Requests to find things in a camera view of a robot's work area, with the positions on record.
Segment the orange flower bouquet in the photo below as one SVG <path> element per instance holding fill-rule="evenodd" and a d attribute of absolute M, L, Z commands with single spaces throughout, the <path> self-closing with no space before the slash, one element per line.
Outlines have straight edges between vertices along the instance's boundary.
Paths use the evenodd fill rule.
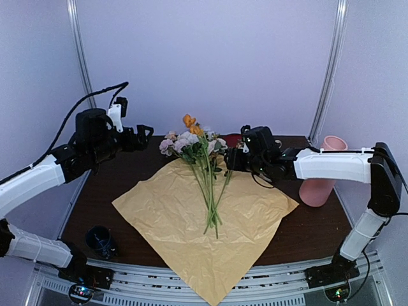
<path fill-rule="evenodd" d="M 204 232 L 213 229 L 215 237 L 219 238 L 219 227 L 223 222 L 218 208 L 233 173 L 221 167 L 221 158 L 228 146 L 219 134 L 204 129 L 195 117 L 186 114 L 182 122 L 186 130 L 183 133 L 168 132 L 159 145 L 159 151 L 164 156 L 175 156 L 188 164 L 207 208 Z"/>

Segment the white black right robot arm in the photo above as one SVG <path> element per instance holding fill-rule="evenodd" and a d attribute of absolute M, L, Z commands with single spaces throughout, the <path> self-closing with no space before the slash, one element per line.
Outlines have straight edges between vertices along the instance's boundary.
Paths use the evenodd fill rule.
<path fill-rule="evenodd" d="M 377 142 L 372 148 L 323 150 L 314 147 L 281 150 L 266 126 L 241 129 L 244 146 L 229 148 L 224 161 L 229 170 L 249 172 L 263 180 L 350 180 L 370 184 L 368 205 L 356 226 L 327 267 L 331 281 L 341 281 L 366 246 L 387 221 L 398 214 L 405 180 L 389 147 Z"/>

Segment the orange yellow wrapping paper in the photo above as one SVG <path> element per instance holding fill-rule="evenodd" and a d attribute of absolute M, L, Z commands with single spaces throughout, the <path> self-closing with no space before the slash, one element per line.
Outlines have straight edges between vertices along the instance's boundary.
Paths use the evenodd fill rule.
<path fill-rule="evenodd" d="M 207 206 L 188 165 L 176 159 L 113 201 L 164 262 L 199 296 L 219 304 L 270 244 L 298 203 L 261 187 L 249 173 L 219 176 L 221 224 L 207 226 Z"/>

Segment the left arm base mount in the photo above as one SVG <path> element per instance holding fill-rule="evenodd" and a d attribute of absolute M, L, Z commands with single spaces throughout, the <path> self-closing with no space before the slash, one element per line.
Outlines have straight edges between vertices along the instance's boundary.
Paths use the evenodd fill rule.
<path fill-rule="evenodd" d="M 57 268 L 58 276 L 72 282 L 68 297 L 75 305 L 90 302 L 97 291 L 110 289 L 113 270 L 87 264 L 87 257 L 81 252 L 74 254 L 68 266 Z"/>

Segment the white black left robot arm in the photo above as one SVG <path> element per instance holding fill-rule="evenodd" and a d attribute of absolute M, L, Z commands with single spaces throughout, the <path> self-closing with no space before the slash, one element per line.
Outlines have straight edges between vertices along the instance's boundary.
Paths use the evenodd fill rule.
<path fill-rule="evenodd" d="M 153 128 L 145 125 L 126 128 L 122 125 L 124 116 L 120 105 L 78 113 L 75 133 L 67 144 L 52 148 L 40 162 L 1 184 L 2 257 L 15 256 L 66 268 L 78 283 L 91 278 L 90 266 L 74 259 L 74 252 L 67 244 L 24 231 L 10 224 L 6 215 L 37 195 L 96 170 L 118 152 L 146 149 Z"/>

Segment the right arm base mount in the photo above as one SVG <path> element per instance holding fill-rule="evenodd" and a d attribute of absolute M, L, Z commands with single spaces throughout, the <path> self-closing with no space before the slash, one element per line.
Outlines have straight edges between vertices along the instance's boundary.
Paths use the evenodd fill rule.
<path fill-rule="evenodd" d="M 356 267 L 343 271 L 333 264 L 313 266 L 305 270 L 309 289 L 323 288 L 325 297 L 333 303 L 345 302 L 351 296 L 350 280 L 359 275 Z"/>

